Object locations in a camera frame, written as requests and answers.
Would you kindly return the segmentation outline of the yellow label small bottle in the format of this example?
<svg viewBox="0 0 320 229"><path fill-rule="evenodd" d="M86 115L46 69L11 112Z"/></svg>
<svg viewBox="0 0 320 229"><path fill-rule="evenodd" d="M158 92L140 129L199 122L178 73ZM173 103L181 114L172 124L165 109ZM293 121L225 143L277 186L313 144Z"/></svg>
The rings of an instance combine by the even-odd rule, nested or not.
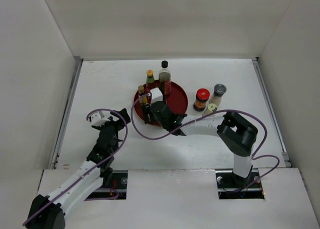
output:
<svg viewBox="0 0 320 229"><path fill-rule="evenodd" d="M148 96L143 85L138 86L138 95L140 97L139 104L141 106L147 106L149 104Z"/></svg>

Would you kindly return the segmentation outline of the green label chili sauce bottle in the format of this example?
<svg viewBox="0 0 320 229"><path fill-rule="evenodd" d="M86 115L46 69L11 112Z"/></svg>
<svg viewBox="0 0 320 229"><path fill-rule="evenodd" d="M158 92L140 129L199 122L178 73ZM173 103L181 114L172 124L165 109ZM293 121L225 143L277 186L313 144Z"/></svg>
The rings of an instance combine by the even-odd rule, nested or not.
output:
<svg viewBox="0 0 320 229"><path fill-rule="evenodd" d="M145 83L146 92L149 93L150 90L154 89L155 87L156 87L156 81L154 78L154 71L149 69L146 71L146 83Z"/></svg>

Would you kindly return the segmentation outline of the tall dark vinegar bottle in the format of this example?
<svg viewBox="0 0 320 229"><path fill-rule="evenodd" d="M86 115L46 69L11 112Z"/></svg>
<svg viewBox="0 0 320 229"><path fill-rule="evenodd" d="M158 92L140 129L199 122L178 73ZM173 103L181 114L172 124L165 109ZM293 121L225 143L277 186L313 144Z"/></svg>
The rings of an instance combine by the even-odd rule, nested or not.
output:
<svg viewBox="0 0 320 229"><path fill-rule="evenodd" d="M165 97L171 92L171 72L169 71L168 66L168 61L163 60L161 62L161 70L158 74L159 88Z"/></svg>

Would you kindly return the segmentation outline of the red lid sauce jar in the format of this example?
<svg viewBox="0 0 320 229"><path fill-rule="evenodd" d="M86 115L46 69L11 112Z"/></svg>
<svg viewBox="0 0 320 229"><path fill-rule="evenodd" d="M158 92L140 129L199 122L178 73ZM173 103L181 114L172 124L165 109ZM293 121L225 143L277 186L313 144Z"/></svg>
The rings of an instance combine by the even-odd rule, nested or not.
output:
<svg viewBox="0 0 320 229"><path fill-rule="evenodd" d="M201 112L206 108L206 103L210 98L210 92L206 88L200 88L197 90L195 95L195 102L193 103L193 108L197 112Z"/></svg>

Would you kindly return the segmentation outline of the green lid spice shaker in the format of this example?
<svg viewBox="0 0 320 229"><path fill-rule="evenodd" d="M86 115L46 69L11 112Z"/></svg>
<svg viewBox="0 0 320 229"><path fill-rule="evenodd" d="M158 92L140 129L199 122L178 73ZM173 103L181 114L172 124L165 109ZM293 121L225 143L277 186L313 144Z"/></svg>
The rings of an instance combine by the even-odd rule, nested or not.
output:
<svg viewBox="0 0 320 229"><path fill-rule="evenodd" d="M210 103L208 104L207 108L205 109L205 111L203 112L203 116L206 116L210 113L216 112L218 109L217 105L214 103Z"/></svg>

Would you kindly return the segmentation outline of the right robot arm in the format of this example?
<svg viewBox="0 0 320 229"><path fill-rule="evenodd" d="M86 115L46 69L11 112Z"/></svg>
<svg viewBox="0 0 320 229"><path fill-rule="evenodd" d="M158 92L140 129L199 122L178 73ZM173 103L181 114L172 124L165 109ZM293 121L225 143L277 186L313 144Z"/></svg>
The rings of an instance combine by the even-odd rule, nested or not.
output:
<svg viewBox="0 0 320 229"><path fill-rule="evenodd" d="M167 104L157 101L149 112L159 125L174 136L205 135L219 137L233 153L232 181L238 187L250 181L252 148L257 140L258 129L231 111L222 116L191 116L174 113Z"/></svg>

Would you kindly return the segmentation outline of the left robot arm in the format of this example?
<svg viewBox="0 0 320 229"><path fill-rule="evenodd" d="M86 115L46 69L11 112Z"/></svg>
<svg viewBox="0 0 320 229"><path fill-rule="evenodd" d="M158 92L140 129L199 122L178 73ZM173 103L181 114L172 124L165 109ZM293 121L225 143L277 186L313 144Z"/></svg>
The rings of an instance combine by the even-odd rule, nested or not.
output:
<svg viewBox="0 0 320 229"><path fill-rule="evenodd" d="M111 164L115 154L124 145L119 139L119 131L127 130L131 122L127 109L106 109L91 111L86 119L91 127L99 131L99 136L79 169L62 185L47 195L38 194L32 201L28 217L22 224L27 229L64 229L66 218L98 188L108 188L112 184Z"/></svg>

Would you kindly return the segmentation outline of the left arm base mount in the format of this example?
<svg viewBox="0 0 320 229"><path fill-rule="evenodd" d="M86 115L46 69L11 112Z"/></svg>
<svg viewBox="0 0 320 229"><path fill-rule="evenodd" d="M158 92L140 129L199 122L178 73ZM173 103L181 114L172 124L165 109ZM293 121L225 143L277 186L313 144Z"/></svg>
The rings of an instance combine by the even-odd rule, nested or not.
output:
<svg viewBox="0 0 320 229"><path fill-rule="evenodd" d="M127 198L128 171L114 170L101 187L92 192L85 201L125 200Z"/></svg>

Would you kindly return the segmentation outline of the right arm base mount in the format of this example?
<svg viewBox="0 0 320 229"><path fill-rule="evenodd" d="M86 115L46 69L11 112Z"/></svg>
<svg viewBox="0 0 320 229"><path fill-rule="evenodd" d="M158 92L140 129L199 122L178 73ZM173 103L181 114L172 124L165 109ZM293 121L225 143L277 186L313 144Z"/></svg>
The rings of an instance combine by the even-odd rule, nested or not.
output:
<svg viewBox="0 0 320 229"><path fill-rule="evenodd" d="M215 172L218 197L221 200L265 199L259 171L253 169L248 177L242 178L231 170Z"/></svg>

